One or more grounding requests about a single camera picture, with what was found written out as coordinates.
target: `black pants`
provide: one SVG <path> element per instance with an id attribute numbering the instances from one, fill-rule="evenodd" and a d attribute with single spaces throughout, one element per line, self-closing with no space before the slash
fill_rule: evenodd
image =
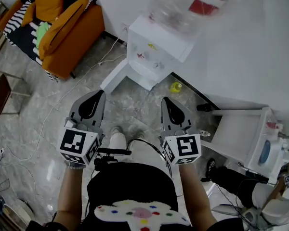
<path id="1" fill-rule="evenodd" d="M 251 180 L 247 176 L 226 167 L 212 168 L 210 179 L 228 192 L 237 195 L 246 208 L 254 207 L 251 196 L 255 185 L 259 182 L 258 180 Z"/>

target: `yellow plastic container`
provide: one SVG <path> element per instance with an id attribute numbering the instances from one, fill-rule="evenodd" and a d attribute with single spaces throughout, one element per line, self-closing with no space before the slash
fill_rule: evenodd
<path id="1" fill-rule="evenodd" d="M 181 89 L 182 89 L 182 84 L 179 82 L 174 82 L 170 86 L 170 92 L 172 92 L 172 93 L 179 93 L 181 91 Z"/>

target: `cube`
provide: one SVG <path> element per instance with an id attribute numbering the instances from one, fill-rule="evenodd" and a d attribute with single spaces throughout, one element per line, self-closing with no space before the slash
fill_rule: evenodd
<path id="1" fill-rule="evenodd" d="M 98 133 L 67 127 L 59 130 L 56 150 L 67 161 L 88 166 L 99 147 Z"/>
<path id="2" fill-rule="evenodd" d="M 200 135 L 167 136 L 163 149 L 173 165 L 193 163 L 201 156 Z"/>

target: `brown chair seat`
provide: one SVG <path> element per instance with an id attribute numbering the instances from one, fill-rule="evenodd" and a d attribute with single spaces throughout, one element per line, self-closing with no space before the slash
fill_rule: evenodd
<path id="1" fill-rule="evenodd" d="M 4 109 L 6 102 L 8 101 L 10 94 L 11 94 L 11 87 L 6 78 L 3 74 L 0 76 L 0 115 Z"/>

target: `blue oval object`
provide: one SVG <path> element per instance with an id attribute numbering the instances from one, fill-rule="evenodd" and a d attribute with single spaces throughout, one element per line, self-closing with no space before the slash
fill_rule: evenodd
<path id="1" fill-rule="evenodd" d="M 259 158 L 259 163 L 260 164 L 264 164 L 266 162 L 266 160 L 269 157 L 271 151 L 271 142 L 270 141 L 266 141 L 264 143 L 260 158 Z"/>

